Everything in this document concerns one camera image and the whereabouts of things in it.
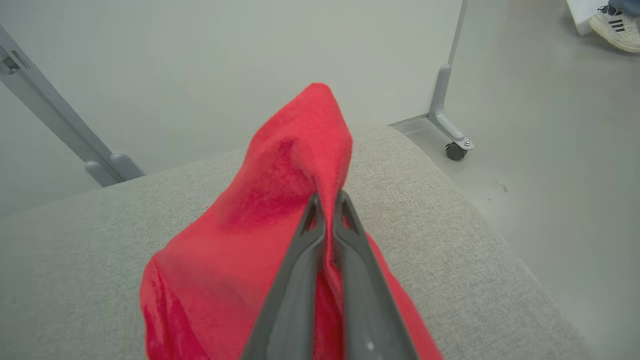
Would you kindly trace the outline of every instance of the fabric cushion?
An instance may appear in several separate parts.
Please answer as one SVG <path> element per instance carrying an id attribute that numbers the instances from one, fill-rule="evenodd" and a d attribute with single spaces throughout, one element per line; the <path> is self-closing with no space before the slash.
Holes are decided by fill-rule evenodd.
<path id="1" fill-rule="evenodd" d="M 351 129 L 345 189 L 445 359 L 591 359 L 526 266 L 451 181 L 389 127 Z M 197 219 L 244 150 L 0 220 L 8 359 L 143 359 L 151 255 Z"/>

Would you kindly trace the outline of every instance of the sneaker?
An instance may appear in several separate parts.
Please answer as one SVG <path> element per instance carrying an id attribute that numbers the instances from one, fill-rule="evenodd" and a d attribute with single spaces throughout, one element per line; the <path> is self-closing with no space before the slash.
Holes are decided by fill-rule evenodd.
<path id="1" fill-rule="evenodd" d="M 589 19 L 589 26 L 618 49 L 640 53 L 638 18 L 625 15 L 621 10 L 607 5 L 599 8 L 598 13 Z"/>

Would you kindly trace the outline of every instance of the wheel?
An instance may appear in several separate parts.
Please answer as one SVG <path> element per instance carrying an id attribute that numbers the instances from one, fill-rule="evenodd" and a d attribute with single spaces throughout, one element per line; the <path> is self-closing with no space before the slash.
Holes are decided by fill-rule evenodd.
<path id="1" fill-rule="evenodd" d="M 462 149 L 455 142 L 448 143 L 446 146 L 447 157 L 452 160 L 462 160 L 467 155 L 468 150 Z"/>

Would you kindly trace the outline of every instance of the red cloth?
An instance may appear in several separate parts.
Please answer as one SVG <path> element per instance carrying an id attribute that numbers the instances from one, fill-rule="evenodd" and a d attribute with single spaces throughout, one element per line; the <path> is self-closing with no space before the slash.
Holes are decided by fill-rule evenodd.
<path id="1" fill-rule="evenodd" d="M 310 85 L 264 124 L 227 190 L 145 269 L 140 303 L 149 358 L 240 357 L 314 192 L 329 234 L 317 277 L 314 358 L 344 358 L 342 286 L 330 235 L 350 159 L 351 135 L 326 85 Z M 411 299 L 369 241 L 420 358 L 440 360 Z"/>

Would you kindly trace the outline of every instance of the person's foot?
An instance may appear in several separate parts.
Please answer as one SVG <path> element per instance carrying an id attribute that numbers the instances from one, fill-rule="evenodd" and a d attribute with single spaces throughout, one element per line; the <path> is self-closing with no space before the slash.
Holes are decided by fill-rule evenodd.
<path id="1" fill-rule="evenodd" d="M 625 15 L 609 5 L 598 9 L 589 20 L 593 31 L 604 37 L 611 45 L 629 53 L 640 53 L 640 17 Z"/>

